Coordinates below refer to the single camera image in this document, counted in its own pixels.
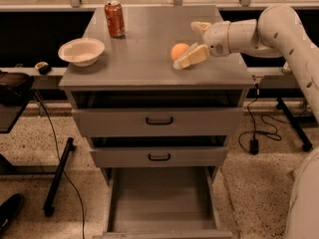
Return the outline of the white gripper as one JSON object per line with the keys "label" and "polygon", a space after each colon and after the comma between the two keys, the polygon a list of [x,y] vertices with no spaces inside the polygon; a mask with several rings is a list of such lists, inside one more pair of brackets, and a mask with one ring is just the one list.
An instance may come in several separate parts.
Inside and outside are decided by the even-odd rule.
{"label": "white gripper", "polygon": [[212,25],[208,22],[192,22],[190,24],[191,30],[199,36],[203,35],[203,43],[208,48],[205,45],[192,44],[184,54],[172,61],[173,67],[176,70],[188,68],[205,61],[209,54],[213,57],[228,56],[230,54],[229,26],[229,21],[217,22]]}

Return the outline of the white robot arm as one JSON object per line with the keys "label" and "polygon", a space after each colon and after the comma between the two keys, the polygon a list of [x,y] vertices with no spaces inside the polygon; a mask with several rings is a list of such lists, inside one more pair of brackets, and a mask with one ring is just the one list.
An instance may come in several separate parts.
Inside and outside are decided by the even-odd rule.
{"label": "white robot arm", "polygon": [[[307,36],[295,12],[286,5],[266,8],[257,20],[193,22],[201,39],[176,55],[177,70],[207,60],[242,53],[257,58],[282,57],[319,121],[319,48]],[[319,239],[319,148],[304,158],[295,173],[284,239]]]}

